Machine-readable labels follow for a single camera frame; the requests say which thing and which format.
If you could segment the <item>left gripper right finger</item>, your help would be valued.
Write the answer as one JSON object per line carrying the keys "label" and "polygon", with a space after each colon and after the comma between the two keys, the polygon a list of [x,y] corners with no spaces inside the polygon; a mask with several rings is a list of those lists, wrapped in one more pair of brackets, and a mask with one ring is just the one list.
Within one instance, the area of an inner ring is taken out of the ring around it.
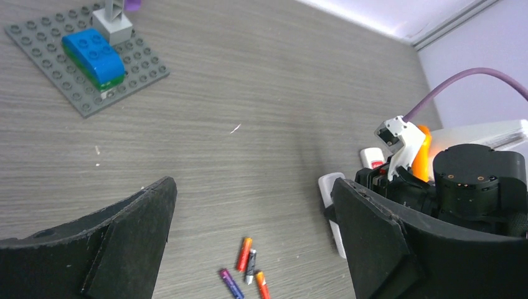
{"label": "left gripper right finger", "polygon": [[357,298],[526,298],[527,240],[449,224],[339,178],[332,197]]}

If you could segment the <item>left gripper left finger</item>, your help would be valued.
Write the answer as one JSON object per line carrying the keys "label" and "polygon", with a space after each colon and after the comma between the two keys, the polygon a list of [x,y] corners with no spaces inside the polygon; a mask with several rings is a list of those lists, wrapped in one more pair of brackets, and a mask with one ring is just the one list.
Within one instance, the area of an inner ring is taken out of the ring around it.
{"label": "left gripper left finger", "polygon": [[2,298],[151,298],[177,199],[164,177],[126,199],[1,241]]}

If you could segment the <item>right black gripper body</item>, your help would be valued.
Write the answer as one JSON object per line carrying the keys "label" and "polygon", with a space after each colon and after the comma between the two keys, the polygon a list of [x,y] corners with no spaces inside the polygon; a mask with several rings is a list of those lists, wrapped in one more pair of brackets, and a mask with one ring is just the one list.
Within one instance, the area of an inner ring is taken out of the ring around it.
{"label": "right black gripper body", "polygon": [[438,201],[435,186],[416,178],[403,166],[396,169],[397,174],[390,181],[389,166],[389,163],[384,163],[374,169],[363,168],[356,173],[355,182],[393,202],[436,217]]}

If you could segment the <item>white remote control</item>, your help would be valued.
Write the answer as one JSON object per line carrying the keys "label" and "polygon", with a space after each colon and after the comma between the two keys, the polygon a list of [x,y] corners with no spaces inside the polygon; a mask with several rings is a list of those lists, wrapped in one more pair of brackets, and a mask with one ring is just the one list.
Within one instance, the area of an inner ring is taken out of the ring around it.
{"label": "white remote control", "polygon": [[323,214],[329,222],[337,252],[341,258],[347,259],[342,243],[341,232],[337,223],[336,210],[331,195],[335,180],[338,178],[345,178],[345,176],[343,173],[339,172],[325,174],[318,179],[318,186],[324,204]]}

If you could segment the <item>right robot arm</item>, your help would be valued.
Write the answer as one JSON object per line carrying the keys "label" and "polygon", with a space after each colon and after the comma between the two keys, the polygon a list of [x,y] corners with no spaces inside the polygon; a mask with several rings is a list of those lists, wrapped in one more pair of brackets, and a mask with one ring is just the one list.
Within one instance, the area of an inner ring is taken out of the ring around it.
{"label": "right robot arm", "polygon": [[440,151],[433,177],[417,178],[390,163],[357,172],[355,181],[402,206],[441,221],[490,234],[527,238],[525,157],[515,151],[460,144]]}

